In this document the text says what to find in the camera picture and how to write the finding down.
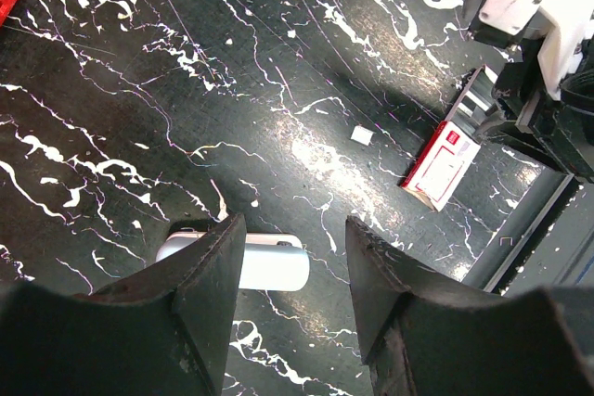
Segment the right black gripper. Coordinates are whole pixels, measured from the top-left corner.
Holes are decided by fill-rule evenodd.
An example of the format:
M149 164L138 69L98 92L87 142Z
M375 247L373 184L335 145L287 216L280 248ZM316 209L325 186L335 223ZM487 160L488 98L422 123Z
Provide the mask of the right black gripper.
M510 147L556 172L593 181L593 117L549 98L535 62L505 64L492 89L497 110L477 140Z

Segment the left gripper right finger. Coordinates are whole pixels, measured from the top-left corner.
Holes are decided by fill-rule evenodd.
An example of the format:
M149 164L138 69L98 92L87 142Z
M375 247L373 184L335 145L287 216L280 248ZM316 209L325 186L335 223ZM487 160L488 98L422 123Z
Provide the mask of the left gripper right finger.
M593 291L467 286L345 222L358 345L377 395L589 395Z

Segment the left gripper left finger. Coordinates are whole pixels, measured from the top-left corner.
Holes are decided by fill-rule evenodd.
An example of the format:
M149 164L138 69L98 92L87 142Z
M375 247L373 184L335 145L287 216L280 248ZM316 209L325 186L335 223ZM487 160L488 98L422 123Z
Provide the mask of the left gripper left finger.
M1 287L5 395L218 395L246 241L239 213L89 294Z

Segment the red white staples box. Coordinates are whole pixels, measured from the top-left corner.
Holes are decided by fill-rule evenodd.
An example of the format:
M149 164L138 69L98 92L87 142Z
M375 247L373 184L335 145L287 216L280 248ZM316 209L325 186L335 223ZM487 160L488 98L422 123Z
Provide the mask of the red white staples box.
M491 89L496 80L496 73L486 65L470 75L401 184L434 211L441 211L451 199L480 150L476 135L494 106Z

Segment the small light blue stapler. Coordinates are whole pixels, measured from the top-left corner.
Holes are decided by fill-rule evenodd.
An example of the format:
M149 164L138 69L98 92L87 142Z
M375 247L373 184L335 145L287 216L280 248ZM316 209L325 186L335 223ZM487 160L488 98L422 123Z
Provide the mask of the small light blue stapler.
M163 286L177 303L233 305L240 289L298 291L309 271L309 257L296 236L248 233L236 219L209 232L171 234L140 278L155 281L151 294Z

